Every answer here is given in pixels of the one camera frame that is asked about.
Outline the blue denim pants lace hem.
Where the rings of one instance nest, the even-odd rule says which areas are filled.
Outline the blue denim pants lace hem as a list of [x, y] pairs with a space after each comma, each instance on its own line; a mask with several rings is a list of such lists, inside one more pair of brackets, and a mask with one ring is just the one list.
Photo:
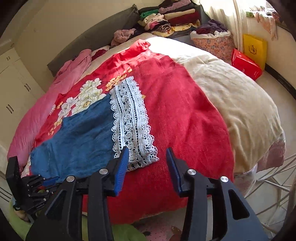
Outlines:
[[87, 81], [58, 116], [60, 129], [30, 154], [35, 175], [57, 183], [90, 176], [129, 150], [126, 171], [158, 161], [149, 117], [138, 83], [128, 77], [105, 94], [101, 80]]

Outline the metal drying rack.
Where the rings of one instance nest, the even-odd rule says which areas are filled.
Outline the metal drying rack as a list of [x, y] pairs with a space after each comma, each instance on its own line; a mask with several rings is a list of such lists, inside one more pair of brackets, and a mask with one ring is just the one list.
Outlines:
[[245, 198], [269, 239], [283, 227], [295, 207], [295, 154], [280, 167], [260, 171]]

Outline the pink plush quilt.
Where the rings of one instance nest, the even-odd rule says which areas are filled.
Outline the pink plush quilt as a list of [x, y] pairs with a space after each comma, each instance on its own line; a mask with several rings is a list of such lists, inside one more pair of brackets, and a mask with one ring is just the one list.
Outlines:
[[7, 158], [16, 156], [20, 171], [27, 164], [33, 142], [45, 123], [59, 94], [67, 93], [80, 79], [91, 63], [90, 49], [81, 51], [74, 60], [61, 67], [48, 91], [37, 100], [20, 121], [10, 144]]

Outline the cream white wardrobe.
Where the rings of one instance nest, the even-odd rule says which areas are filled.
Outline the cream white wardrobe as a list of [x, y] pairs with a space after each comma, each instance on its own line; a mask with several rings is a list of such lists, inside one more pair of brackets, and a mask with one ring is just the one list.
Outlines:
[[8, 150], [23, 116], [45, 92], [14, 48], [1, 54], [1, 145]]

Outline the red floral bed cover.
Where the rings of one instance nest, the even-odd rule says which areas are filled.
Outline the red floral bed cover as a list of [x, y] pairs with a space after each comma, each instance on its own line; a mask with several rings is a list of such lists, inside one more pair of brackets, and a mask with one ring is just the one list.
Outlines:
[[132, 223], [186, 205], [187, 201], [173, 190], [166, 164], [167, 148], [206, 177], [233, 178], [234, 157], [221, 114], [185, 67], [149, 47], [146, 41], [136, 41], [107, 59], [67, 93], [59, 94], [33, 146], [39, 146], [60, 129], [58, 116], [62, 105], [76, 97], [87, 81], [100, 79], [100, 87], [107, 94], [125, 78], [133, 77], [147, 109], [158, 161], [127, 171], [119, 196], [108, 199], [114, 224]]

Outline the red pillow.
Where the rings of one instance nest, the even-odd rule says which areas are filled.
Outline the red pillow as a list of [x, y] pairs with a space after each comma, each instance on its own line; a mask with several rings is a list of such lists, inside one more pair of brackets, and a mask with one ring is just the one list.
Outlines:
[[96, 49], [94, 51], [92, 51], [91, 53], [91, 61], [94, 61], [96, 58], [102, 56], [103, 54], [105, 54], [108, 50], [109, 50], [110, 46], [103, 46], [99, 49]]

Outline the red gift box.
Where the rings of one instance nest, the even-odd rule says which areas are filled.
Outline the red gift box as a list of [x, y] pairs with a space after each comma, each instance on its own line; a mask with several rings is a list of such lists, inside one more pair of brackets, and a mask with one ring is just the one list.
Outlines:
[[231, 65], [254, 81], [262, 75], [260, 66], [237, 49], [232, 50]]

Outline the grey upholstered headboard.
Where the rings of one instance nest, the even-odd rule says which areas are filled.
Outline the grey upholstered headboard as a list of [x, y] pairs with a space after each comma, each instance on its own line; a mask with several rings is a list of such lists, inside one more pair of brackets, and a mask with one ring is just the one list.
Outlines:
[[84, 49], [96, 50], [109, 45], [117, 30], [129, 30], [139, 20], [138, 8], [133, 4], [130, 8], [116, 13], [92, 26], [68, 44], [48, 65], [53, 76], [68, 60], [77, 57]]

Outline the yellow gift bag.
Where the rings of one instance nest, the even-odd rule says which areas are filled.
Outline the yellow gift bag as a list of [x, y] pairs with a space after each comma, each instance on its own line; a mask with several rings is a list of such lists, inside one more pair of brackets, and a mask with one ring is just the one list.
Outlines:
[[263, 71], [267, 59], [267, 41], [254, 35], [243, 35], [244, 54], [252, 59]]

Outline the floral fabric laundry basket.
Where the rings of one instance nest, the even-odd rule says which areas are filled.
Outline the floral fabric laundry basket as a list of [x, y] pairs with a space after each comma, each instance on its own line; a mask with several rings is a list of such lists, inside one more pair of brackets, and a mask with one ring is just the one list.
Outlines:
[[235, 48], [232, 33], [223, 23], [214, 19], [192, 31], [190, 38], [197, 48], [224, 61], [231, 59], [232, 51]]

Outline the pink fuzzy garment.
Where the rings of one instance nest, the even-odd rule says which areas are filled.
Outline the pink fuzzy garment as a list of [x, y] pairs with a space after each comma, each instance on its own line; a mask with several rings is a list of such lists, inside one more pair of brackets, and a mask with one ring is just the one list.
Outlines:
[[111, 47], [118, 46], [122, 43], [125, 43], [130, 37], [132, 37], [135, 33], [136, 29], [130, 30], [117, 30], [113, 34], [113, 39], [111, 41]]

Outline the stack of folded clothes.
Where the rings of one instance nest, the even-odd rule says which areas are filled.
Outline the stack of folded clothes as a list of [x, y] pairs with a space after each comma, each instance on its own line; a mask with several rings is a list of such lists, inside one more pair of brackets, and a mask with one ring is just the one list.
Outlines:
[[140, 9], [135, 28], [158, 37], [189, 35], [202, 23], [201, 7], [193, 1], [163, 1], [158, 6]]

